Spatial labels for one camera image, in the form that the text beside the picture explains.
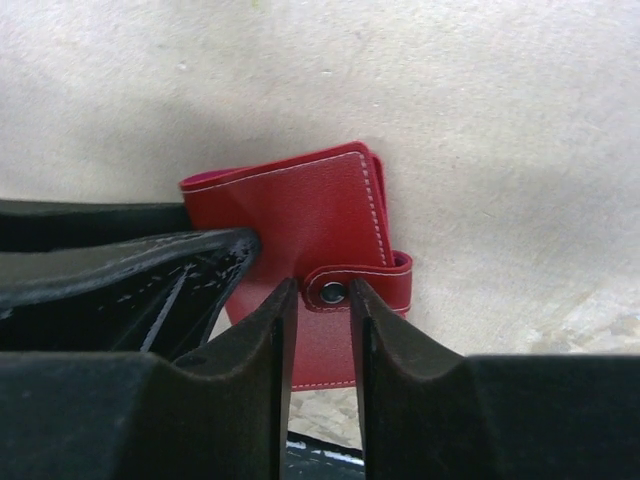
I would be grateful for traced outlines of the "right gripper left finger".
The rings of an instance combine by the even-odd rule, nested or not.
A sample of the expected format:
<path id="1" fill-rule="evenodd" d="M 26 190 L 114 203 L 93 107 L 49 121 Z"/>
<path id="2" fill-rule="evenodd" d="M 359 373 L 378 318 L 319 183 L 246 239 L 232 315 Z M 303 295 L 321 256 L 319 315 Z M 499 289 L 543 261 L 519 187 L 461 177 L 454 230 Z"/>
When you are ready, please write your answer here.
<path id="1" fill-rule="evenodd" d="M 5 479 L 277 479 L 298 289 L 167 362 L 151 353 L 5 353 Z"/>

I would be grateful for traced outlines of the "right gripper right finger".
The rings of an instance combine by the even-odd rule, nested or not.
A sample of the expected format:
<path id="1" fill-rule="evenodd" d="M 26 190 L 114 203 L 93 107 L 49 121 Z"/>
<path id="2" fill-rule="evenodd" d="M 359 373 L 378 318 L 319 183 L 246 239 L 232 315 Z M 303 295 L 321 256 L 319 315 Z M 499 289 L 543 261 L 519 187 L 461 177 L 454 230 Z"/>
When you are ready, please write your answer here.
<path id="1" fill-rule="evenodd" d="M 369 479 L 635 479 L 634 355 L 460 355 L 361 279 L 350 314 Z"/>

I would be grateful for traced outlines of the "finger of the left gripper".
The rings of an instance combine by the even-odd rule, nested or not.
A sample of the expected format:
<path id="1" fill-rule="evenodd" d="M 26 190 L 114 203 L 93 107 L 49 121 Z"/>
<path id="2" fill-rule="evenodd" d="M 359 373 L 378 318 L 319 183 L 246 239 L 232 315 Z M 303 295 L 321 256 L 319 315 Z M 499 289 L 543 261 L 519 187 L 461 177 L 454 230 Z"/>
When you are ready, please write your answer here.
<path id="1" fill-rule="evenodd" d="M 4 252 L 1 349 L 183 355 L 208 341 L 260 250 L 239 228 Z"/>
<path id="2" fill-rule="evenodd" d="M 181 203 L 1 202 L 3 252 L 87 248 L 192 229 Z"/>

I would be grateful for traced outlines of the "red leather card holder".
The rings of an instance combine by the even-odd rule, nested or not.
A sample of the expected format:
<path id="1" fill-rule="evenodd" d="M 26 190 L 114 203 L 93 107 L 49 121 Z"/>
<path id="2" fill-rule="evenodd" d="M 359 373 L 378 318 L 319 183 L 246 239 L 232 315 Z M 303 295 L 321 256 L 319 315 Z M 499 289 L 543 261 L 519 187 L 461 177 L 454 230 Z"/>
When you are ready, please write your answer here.
<path id="1" fill-rule="evenodd" d="M 380 158 L 361 142 L 181 181 L 192 225 L 246 227 L 262 249 L 226 301 L 232 323 L 285 278 L 298 285 L 292 388 L 352 387 L 348 287 L 364 279 L 399 315 L 411 307 L 412 259 L 390 240 Z"/>

